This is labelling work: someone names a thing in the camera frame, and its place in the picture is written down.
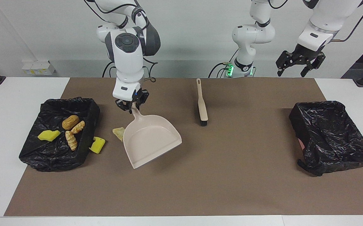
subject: brown paper surface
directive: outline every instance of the brown paper surface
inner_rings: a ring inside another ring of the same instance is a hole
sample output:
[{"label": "brown paper surface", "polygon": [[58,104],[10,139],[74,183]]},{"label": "brown paper surface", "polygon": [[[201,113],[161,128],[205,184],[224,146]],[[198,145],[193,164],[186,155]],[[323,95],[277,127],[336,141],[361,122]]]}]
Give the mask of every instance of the brown paper surface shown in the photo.
[{"label": "brown paper surface", "polygon": [[62,98],[93,98],[95,135],[107,140],[83,166],[27,167],[5,216],[363,215],[363,168],[314,177],[288,119],[296,102],[323,101],[315,80],[202,79],[209,121],[200,127],[195,79],[146,82],[143,115],[160,115],[183,143],[133,169],[112,129],[132,115],[115,105],[115,79],[71,78]]}]

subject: small food piece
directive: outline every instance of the small food piece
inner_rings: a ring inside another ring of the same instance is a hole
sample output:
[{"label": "small food piece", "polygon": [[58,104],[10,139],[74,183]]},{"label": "small food piece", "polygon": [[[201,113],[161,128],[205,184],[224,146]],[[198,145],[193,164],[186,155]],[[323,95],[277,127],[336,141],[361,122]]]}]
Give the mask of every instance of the small food piece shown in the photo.
[{"label": "small food piece", "polygon": [[124,129],[123,127],[113,129],[113,133],[114,133],[114,135],[116,135],[116,137],[117,137],[119,140],[121,140],[121,142],[123,142],[124,130],[125,130],[125,129]]},{"label": "small food piece", "polygon": [[100,153],[106,141],[100,137],[93,137],[93,140],[95,142],[92,143],[92,146],[89,149],[95,153]]},{"label": "small food piece", "polygon": [[79,132],[81,132],[85,127],[85,122],[84,121],[80,121],[72,130],[72,134],[77,134]]},{"label": "small food piece", "polygon": [[71,130],[79,122],[80,118],[78,118],[78,116],[72,115],[63,121],[62,127],[65,130]]},{"label": "small food piece", "polygon": [[39,140],[47,140],[49,142],[52,142],[56,137],[60,135],[60,131],[52,131],[52,130],[45,130],[41,134],[39,134],[38,139]]},{"label": "small food piece", "polygon": [[72,132],[70,131],[66,131],[66,139],[67,139],[67,143],[68,146],[70,146],[72,151],[75,151],[75,149],[77,149],[77,140],[75,139],[74,134],[72,134]]}]

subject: brush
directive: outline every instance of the brush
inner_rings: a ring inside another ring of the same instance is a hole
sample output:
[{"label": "brush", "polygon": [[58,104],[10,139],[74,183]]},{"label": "brush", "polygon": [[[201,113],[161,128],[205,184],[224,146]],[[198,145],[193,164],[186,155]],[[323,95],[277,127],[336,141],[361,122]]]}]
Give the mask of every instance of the brush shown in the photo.
[{"label": "brush", "polygon": [[208,124],[208,113],[206,111],[205,101],[202,97],[201,79],[197,78],[198,89],[198,111],[200,112],[200,124],[206,126]]}]

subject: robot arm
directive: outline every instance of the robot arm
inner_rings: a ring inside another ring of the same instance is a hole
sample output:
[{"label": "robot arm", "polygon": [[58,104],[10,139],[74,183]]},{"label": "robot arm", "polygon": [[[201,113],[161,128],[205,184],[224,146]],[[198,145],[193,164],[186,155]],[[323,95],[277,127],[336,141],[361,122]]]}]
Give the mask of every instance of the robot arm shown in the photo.
[{"label": "robot arm", "polygon": [[250,15],[256,23],[238,26],[233,30],[233,40],[239,47],[234,60],[236,68],[233,71],[233,77],[246,76],[249,73],[256,54],[252,44],[269,43],[275,37],[275,29],[270,24],[271,10],[268,0],[253,0]]},{"label": "robot arm", "polygon": [[292,53],[283,51],[276,61],[278,76],[296,64],[305,65],[301,76],[318,69],[325,59],[322,49],[342,28],[346,19],[363,4],[363,0],[303,0],[313,15],[297,40]]},{"label": "robot arm", "polygon": [[[152,56],[160,48],[160,38],[137,0],[87,0],[107,14],[106,25],[97,28],[100,41],[106,44],[107,54],[117,68],[113,97],[116,104],[131,113],[132,103],[137,108],[145,103],[149,93],[142,89],[143,57]],[[135,27],[124,28],[128,17]]]}]

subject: black garbage bag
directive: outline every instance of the black garbage bag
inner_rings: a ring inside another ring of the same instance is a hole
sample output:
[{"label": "black garbage bag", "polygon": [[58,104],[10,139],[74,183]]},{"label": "black garbage bag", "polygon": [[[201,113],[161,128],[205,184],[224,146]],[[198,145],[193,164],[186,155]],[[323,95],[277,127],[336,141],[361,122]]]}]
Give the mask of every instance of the black garbage bag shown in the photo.
[{"label": "black garbage bag", "polygon": [[[38,171],[64,171],[81,166],[90,152],[100,109],[93,99],[50,99],[43,103],[34,125],[29,132],[19,158]],[[62,122],[71,115],[85,121],[81,133],[75,135],[78,147],[71,151],[65,137]],[[41,141],[38,135],[44,130],[59,130],[53,142]]]},{"label": "black garbage bag", "polygon": [[297,103],[290,113],[296,137],[304,145],[306,171],[324,173],[363,167],[363,136],[337,101]]}]

